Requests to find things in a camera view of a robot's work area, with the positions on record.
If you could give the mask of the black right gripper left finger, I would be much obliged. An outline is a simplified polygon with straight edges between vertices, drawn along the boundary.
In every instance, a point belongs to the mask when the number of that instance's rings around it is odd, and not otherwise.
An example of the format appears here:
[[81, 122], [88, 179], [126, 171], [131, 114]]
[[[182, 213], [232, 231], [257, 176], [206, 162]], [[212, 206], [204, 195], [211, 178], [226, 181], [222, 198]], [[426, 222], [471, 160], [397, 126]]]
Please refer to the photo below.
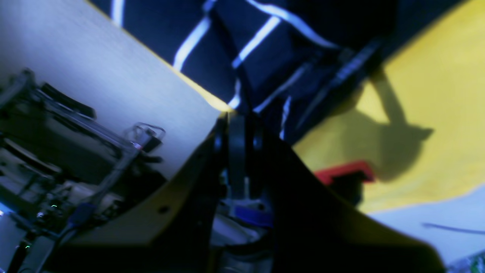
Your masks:
[[179, 172], [116, 219], [80, 233], [45, 264], [49, 273], [205, 273], [220, 200], [228, 114]]

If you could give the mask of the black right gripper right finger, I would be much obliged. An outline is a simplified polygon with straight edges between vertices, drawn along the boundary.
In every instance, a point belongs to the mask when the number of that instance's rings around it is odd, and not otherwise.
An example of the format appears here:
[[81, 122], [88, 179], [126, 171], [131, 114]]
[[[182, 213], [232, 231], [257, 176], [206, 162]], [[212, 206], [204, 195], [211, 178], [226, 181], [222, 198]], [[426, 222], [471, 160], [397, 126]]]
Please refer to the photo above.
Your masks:
[[273, 214], [273, 273], [444, 273], [433, 247], [363, 213], [323, 185], [258, 119], [261, 198]]

